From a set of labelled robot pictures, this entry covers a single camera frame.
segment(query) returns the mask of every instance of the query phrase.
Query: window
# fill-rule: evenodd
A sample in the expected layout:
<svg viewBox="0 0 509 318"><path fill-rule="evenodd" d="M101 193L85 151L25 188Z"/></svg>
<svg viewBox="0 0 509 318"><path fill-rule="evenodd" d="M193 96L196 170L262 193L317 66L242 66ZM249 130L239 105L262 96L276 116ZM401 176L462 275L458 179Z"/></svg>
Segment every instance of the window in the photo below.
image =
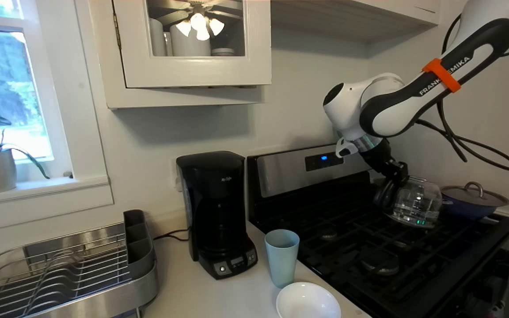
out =
<svg viewBox="0 0 509 318"><path fill-rule="evenodd" d="M67 147L60 147L64 132L50 68L43 59L30 59L44 56L37 52L41 33L32 26L37 26L37 13L29 3L0 0L0 117L11 123L0 132L6 147L29 153L50 176L60 177L71 172L71 163ZM43 179L21 153L14 158L20 183Z"/></svg>
<svg viewBox="0 0 509 318"><path fill-rule="evenodd" d="M0 227L112 206L75 0L0 0L0 116L18 192L0 193Z"/></svg>

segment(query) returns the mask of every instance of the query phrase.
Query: blue cup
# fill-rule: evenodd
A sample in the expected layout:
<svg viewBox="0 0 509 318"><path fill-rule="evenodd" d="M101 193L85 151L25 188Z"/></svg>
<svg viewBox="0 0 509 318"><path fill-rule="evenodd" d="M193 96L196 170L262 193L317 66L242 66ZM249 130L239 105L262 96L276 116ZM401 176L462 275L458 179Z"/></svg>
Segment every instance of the blue cup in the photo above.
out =
<svg viewBox="0 0 509 318"><path fill-rule="evenodd" d="M290 230L274 230L265 236L265 248L272 283L278 289L294 283L301 238Z"/></svg>

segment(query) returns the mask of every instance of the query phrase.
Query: glass cabinet door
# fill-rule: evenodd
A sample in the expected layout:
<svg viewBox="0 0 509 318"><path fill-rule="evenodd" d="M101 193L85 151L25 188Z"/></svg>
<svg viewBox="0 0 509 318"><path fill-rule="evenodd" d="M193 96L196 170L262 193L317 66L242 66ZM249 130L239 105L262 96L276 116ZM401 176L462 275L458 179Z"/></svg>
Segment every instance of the glass cabinet door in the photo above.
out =
<svg viewBox="0 0 509 318"><path fill-rule="evenodd" d="M269 0L113 0L126 87L271 84Z"/></svg>

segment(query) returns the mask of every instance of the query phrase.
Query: dish drying rack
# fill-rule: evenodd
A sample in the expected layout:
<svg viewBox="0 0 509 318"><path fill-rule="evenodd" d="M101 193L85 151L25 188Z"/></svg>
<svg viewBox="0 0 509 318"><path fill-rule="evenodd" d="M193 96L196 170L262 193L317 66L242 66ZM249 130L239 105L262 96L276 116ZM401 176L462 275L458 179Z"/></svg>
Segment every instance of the dish drying rack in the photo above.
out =
<svg viewBox="0 0 509 318"><path fill-rule="evenodd" d="M0 318L140 317L156 296L142 211L124 213L122 225L0 255Z"/></svg>

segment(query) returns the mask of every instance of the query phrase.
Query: pot lid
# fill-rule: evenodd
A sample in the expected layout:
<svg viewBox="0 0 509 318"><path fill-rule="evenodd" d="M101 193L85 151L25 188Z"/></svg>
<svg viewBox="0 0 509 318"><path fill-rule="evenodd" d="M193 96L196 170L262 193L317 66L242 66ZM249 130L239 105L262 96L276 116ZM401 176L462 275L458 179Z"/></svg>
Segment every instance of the pot lid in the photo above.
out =
<svg viewBox="0 0 509 318"><path fill-rule="evenodd" d="M460 186L444 188L442 193L453 200L483 208L504 208L509 204L508 199L483 190L483 186L477 183L469 183L465 188Z"/></svg>

